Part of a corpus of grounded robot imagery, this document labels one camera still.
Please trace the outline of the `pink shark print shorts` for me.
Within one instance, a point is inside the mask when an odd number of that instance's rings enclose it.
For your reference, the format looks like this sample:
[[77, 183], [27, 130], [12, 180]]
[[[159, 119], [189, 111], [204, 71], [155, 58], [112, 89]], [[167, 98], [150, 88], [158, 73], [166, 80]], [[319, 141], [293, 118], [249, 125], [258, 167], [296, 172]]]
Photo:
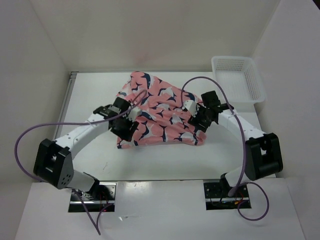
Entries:
[[140, 102], [139, 123], [131, 141], [117, 139], [118, 149], [161, 144], [201, 146], [206, 134], [188, 123], [191, 114], [182, 110], [187, 100], [201, 103], [201, 98], [141, 71], [130, 74], [129, 81], [117, 94], [133, 104]]

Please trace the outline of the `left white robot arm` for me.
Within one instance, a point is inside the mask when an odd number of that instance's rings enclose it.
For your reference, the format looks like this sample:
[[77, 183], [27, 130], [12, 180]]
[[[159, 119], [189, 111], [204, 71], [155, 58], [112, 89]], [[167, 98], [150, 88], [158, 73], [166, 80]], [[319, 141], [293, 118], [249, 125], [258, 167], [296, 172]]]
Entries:
[[131, 141], [141, 112], [139, 107], [121, 97], [112, 104], [98, 107], [71, 132], [54, 140], [46, 138], [39, 144], [33, 173], [58, 190], [76, 189], [87, 199], [96, 199], [103, 192], [103, 187], [96, 177], [74, 169], [76, 155], [108, 131], [124, 141]]

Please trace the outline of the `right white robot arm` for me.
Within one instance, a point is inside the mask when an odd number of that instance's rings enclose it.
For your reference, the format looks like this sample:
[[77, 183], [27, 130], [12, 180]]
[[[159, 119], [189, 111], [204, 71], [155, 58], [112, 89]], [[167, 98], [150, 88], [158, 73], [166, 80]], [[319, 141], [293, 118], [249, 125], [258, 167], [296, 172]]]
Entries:
[[184, 101], [182, 108], [190, 113], [188, 123], [202, 132], [206, 132], [211, 123], [216, 123], [242, 143], [242, 165], [220, 177], [219, 191], [223, 196], [233, 196], [240, 185], [283, 170], [280, 141], [276, 134], [254, 127], [229, 103], [221, 103], [215, 91], [206, 92], [201, 97], [202, 103]]

